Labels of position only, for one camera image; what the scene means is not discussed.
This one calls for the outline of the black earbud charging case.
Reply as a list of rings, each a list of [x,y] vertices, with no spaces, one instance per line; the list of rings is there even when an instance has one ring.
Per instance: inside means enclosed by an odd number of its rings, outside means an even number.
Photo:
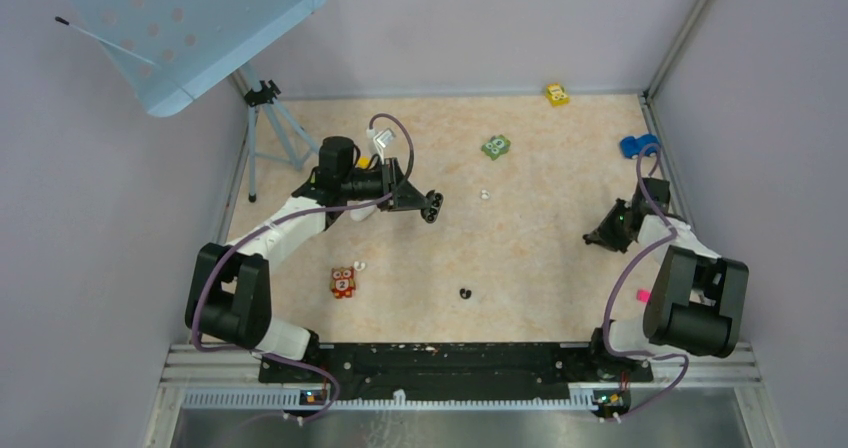
[[[442,208],[444,197],[441,193],[431,190],[425,195],[425,207],[420,210],[421,217],[428,224],[436,222]]]

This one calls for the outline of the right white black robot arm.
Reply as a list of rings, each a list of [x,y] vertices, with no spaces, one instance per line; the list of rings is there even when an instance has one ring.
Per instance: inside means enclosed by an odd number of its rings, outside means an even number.
[[[684,219],[669,212],[670,201],[667,181],[643,177],[630,200],[617,200],[582,237],[612,252],[624,253],[633,244],[641,248],[616,281],[586,353],[589,372],[600,380],[614,379],[627,358],[683,353],[726,358],[739,341],[749,268],[704,245]],[[649,256],[660,268],[643,314],[613,319],[624,281]]]

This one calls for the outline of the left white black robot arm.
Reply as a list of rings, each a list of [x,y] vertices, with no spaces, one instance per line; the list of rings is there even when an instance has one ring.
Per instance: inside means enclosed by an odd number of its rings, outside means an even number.
[[[204,335],[282,358],[297,381],[319,372],[320,354],[308,329],[273,314],[271,273],[302,244],[327,231],[342,212],[360,202],[381,211],[417,211],[437,220],[442,194],[420,192],[394,158],[357,166],[359,149],[350,138],[323,140],[318,164],[283,206],[252,232],[226,245],[208,243],[198,253],[185,321],[193,341]]]

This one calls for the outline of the white earbud charging case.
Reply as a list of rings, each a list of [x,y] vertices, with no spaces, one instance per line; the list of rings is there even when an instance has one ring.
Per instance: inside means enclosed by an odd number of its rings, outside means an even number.
[[[350,211],[350,218],[354,222],[361,222],[361,221],[364,221],[365,219],[367,219],[369,216],[371,216],[375,211],[376,211],[375,206],[355,208],[355,209]]]

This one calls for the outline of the blue toy car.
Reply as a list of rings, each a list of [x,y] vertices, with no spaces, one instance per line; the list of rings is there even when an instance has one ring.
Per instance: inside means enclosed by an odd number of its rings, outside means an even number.
[[[619,150],[625,159],[635,159],[640,154],[655,157],[661,145],[658,138],[650,133],[640,136],[627,136],[619,142]]]

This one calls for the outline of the green owl toy block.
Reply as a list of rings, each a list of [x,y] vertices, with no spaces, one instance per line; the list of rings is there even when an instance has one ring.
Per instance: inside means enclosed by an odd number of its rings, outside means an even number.
[[[507,154],[511,148],[511,141],[504,135],[492,136],[481,146],[481,152],[491,161],[495,161]]]

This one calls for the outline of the red owl toy block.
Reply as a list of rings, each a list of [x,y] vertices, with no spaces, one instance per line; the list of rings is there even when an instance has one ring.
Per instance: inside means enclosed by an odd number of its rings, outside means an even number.
[[[353,267],[336,267],[331,271],[330,291],[336,299],[352,298],[357,285]]]

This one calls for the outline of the light blue tripod stand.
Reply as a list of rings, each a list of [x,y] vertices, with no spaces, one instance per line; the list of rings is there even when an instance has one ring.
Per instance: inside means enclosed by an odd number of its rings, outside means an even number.
[[[244,63],[234,75],[246,88],[243,100],[247,105],[248,201],[255,203],[259,159],[300,171],[318,153],[319,146],[283,105],[281,90],[272,79],[261,78],[250,62]]]

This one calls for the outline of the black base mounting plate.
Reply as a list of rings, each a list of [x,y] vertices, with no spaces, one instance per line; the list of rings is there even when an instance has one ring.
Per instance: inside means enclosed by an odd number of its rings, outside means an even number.
[[[596,342],[335,343],[308,351],[316,372],[262,358],[265,384],[340,384],[342,401],[531,401],[570,396],[574,383],[650,382],[649,365],[616,358]]]

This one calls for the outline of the light blue perforated board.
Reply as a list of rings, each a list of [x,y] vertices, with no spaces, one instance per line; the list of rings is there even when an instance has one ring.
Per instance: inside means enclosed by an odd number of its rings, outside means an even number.
[[[145,111],[182,111],[326,0],[69,0]]]

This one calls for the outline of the aluminium frame rail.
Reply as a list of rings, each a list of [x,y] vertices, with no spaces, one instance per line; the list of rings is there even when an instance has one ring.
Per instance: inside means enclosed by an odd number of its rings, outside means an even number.
[[[265,384],[260,355],[171,347],[145,443],[237,446],[776,447],[754,353],[638,361],[650,382],[574,383],[566,399],[342,401],[340,384]]]

